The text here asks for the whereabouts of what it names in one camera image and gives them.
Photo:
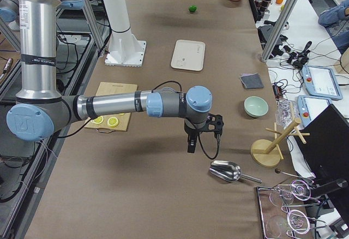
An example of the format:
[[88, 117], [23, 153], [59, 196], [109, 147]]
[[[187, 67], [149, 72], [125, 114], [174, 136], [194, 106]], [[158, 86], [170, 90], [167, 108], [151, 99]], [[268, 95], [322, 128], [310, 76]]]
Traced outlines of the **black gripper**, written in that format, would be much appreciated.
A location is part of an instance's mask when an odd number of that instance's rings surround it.
[[193, 124], [188, 118], [184, 120], [184, 130], [188, 135], [188, 147], [187, 152], [192, 153], [195, 152], [197, 138], [200, 134], [198, 128], [195, 124]]

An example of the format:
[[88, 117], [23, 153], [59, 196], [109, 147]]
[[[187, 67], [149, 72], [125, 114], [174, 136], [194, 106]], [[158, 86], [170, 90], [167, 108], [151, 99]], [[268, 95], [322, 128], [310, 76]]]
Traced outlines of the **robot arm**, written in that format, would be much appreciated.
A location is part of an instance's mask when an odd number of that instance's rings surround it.
[[56, 88], [56, 9], [84, 0], [18, 0], [21, 37], [22, 88], [7, 113], [7, 125], [18, 138], [40, 141], [77, 121], [127, 112], [185, 120], [188, 152], [193, 153], [202, 132], [209, 130], [212, 94], [203, 86], [186, 93], [170, 89], [85, 97], [63, 96]]

